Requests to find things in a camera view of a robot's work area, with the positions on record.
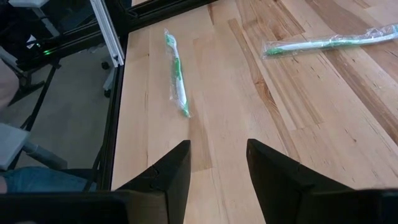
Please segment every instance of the black metal rail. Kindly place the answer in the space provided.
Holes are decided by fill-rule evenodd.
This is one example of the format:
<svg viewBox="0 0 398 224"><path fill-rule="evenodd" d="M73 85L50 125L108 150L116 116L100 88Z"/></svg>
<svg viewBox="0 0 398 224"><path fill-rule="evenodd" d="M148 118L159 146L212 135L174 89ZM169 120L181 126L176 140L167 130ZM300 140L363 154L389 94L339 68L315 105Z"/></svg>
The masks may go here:
<svg viewBox="0 0 398 224"><path fill-rule="evenodd" d="M128 35L120 38L123 52L126 54ZM112 94L109 102L108 116L106 118L103 145L100 152L99 171L100 177L97 189L110 190L112 184L113 162L118 135L119 110L124 78L124 66L115 70Z"/></svg>
<svg viewBox="0 0 398 224"><path fill-rule="evenodd" d="M149 26L216 0L150 0L125 9L119 1L105 0L118 36ZM104 42L96 21L40 43L42 54L18 60L21 70L43 66L55 58L64 58Z"/></svg>

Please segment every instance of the jeans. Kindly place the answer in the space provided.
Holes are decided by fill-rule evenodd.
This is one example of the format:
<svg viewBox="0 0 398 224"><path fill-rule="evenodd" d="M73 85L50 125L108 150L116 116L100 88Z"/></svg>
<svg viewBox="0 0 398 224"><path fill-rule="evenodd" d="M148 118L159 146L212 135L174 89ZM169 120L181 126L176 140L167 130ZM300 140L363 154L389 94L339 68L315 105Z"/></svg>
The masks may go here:
<svg viewBox="0 0 398 224"><path fill-rule="evenodd" d="M25 167L0 174L6 180L7 193L82 192L86 179L44 167ZM93 183L90 191L95 191Z"/></svg>

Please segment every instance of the metal frame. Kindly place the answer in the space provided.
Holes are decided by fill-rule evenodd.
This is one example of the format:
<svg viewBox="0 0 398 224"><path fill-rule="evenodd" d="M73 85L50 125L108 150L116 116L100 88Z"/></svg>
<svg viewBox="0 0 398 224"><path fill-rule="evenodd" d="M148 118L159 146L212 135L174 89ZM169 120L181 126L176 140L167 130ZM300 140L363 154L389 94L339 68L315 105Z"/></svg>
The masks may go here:
<svg viewBox="0 0 398 224"><path fill-rule="evenodd" d="M204 6L216 0L150 0L123 8L119 1L103 0L118 36L149 26L172 16ZM64 58L104 42L99 24L94 21L58 37L38 41L42 53L28 60L18 60L21 70L43 66L56 58Z"/></svg>
<svg viewBox="0 0 398 224"><path fill-rule="evenodd" d="M124 53L104 0L90 0L115 68L124 65Z"/></svg>
<svg viewBox="0 0 398 224"><path fill-rule="evenodd" d="M21 129L24 129L24 130L26 130L26 131L31 131L31 130L32 130L33 125L34 125L34 123L35 123L35 121L36 121L37 115L39 114L39 111L40 111L40 109L41 109L41 107L42 107L42 105L43 105L45 96L47 95L47 91L48 91L49 88L50 88L50 84L51 84L51 82L52 82L52 78L54 77L55 72L61 67L58 63L59 63L59 60L55 60L55 61L53 61L53 62L51 63L51 64L52 64L51 71L50 71L49 75L47 76L47 79L46 79L45 83L43 84L43 89L42 89L42 91L40 92L40 96L39 96L39 98L37 99L37 102L36 102L36 104L35 104L35 107L34 107L32 113L27 117L27 119L24 121L24 123L23 123L22 126L20 127ZM25 149L25 148L22 148L22 150L23 150L23 151L28 151L28 152L30 151L29 149ZM16 167L16 165L17 165L17 162L18 162L18 160L19 160L19 156L21 155L22 150L19 151L18 155L17 155L17 156L15 157L15 159L11 162L11 164L10 164L10 166L9 166L9 169L10 169L10 170L15 169L15 167Z"/></svg>
<svg viewBox="0 0 398 224"><path fill-rule="evenodd" d="M54 27L54 25L45 17L44 12L41 10L39 7L34 7L32 8L32 11L36 14L38 18L43 18L42 22L46 26L46 28L49 30L49 32L54 36L57 37L60 35L59 31L57 28Z"/></svg>
<svg viewBox="0 0 398 224"><path fill-rule="evenodd" d="M103 0L108 8L114 29L121 37L120 43L124 55L127 49L128 33L214 1L216 0L150 0L125 9L118 1ZM93 21L58 37L37 41L41 46L42 54L29 60L19 60L17 66L21 70L44 66L56 59L64 58L103 42L104 37L100 25ZM98 189L102 190L111 189L123 76L124 65L119 63L115 69L103 147L100 151L100 176L97 184Z"/></svg>

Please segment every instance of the wood grain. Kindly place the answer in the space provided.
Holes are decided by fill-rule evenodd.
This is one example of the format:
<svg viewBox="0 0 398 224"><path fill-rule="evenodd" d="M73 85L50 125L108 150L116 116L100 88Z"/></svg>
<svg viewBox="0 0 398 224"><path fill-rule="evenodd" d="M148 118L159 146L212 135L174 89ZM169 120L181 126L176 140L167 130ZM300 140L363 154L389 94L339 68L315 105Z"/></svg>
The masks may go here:
<svg viewBox="0 0 398 224"><path fill-rule="evenodd" d="M256 138L355 189L398 187L398 43L263 60L265 41L362 34L395 0L219 0L130 34L113 171L118 188L192 141L185 223L264 223L246 163ZM169 99L163 32L188 101Z"/></svg>

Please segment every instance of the chair wheel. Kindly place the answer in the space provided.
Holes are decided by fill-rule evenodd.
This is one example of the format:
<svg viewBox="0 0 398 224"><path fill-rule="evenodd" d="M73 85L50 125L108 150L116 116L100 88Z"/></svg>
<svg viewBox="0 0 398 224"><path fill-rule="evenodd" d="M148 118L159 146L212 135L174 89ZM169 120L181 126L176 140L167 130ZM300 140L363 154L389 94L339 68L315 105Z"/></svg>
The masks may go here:
<svg viewBox="0 0 398 224"><path fill-rule="evenodd" d="M103 62L103 63L101 63L101 67L102 67L103 70L108 70L108 69L110 68L108 62Z"/></svg>
<svg viewBox="0 0 398 224"><path fill-rule="evenodd" d="M107 98L110 98L111 97L111 90L105 90L104 91L104 96L107 97Z"/></svg>

